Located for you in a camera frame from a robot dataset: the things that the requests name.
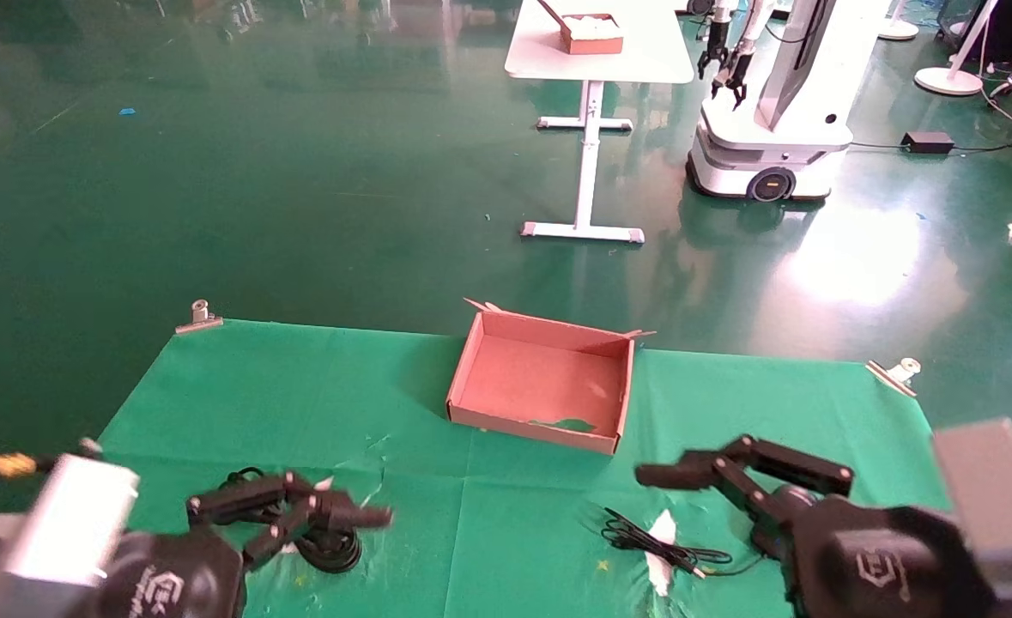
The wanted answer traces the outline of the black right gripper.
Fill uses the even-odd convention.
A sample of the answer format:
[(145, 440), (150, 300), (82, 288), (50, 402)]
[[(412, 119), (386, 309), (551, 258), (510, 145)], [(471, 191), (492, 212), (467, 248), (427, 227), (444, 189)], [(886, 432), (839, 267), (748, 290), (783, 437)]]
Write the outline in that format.
[(795, 617), (985, 617), (995, 595), (952, 517), (828, 497), (797, 512), (749, 470), (818, 495), (850, 495), (850, 467), (744, 434), (677, 462), (635, 466), (646, 488), (715, 488), (754, 525), (750, 541), (783, 573)]

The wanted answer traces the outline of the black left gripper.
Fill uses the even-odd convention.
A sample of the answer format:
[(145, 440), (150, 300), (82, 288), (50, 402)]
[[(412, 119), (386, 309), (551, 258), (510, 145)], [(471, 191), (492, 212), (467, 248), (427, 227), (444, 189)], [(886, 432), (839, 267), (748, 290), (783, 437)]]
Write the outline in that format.
[(180, 535), (129, 531), (104, 583), (85, 602), (87, 617), (241, 617), (245, 569), (265, 566), (287, 545), (322, 573), (352, 571), (363, 555), (358, 531), (387, 528), (388, 507), (360, 506), (344, 490), (311, 490), (294, 498), (294, 474), (234, 472), (186, 501), (187, 523), (263, 524), (242, 555), (203, 527)]

